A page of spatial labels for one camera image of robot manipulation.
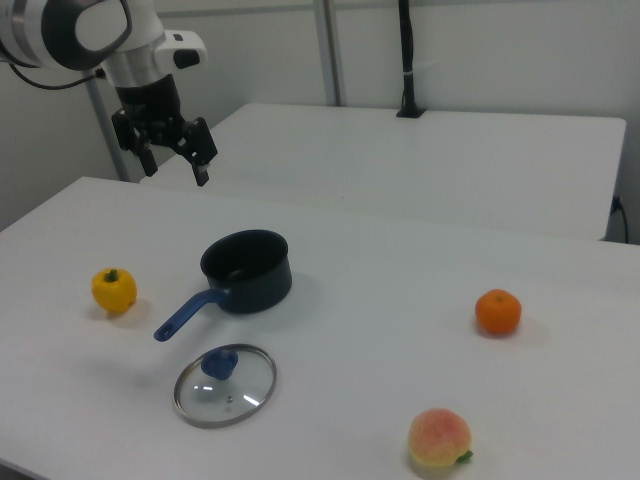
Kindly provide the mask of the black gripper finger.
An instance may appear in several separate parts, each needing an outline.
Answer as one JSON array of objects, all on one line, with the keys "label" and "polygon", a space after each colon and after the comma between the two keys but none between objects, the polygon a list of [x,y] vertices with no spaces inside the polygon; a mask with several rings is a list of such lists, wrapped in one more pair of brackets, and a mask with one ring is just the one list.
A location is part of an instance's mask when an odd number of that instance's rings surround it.
[{"label": "black gripper finger", "polygon": [[131,120],[124,109],[114,113],[111,121],[120,149],[133,153],[140,161],[144,174],[153,176],[158,171],[158,165],[146,130]]},{"label": "black gripper finger", "polygon": [[203,187],[209,181],[209,165],[218,154],[206,120],[181,121],[173,150],[191,165],[196,185]]}]

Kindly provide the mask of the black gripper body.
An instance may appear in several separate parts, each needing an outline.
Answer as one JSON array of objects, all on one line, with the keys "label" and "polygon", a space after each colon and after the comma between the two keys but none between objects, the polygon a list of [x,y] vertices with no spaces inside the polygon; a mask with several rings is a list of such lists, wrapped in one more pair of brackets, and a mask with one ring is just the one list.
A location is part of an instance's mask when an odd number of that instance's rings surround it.
[{"label": "black gripper body", "polygon": [[117,87],[121,109],[115,132],[121,147],[133,147],[135,132],[153,145],[176,147],[183,138],[183,117],[174,77],[169,74],[141,87]]}]

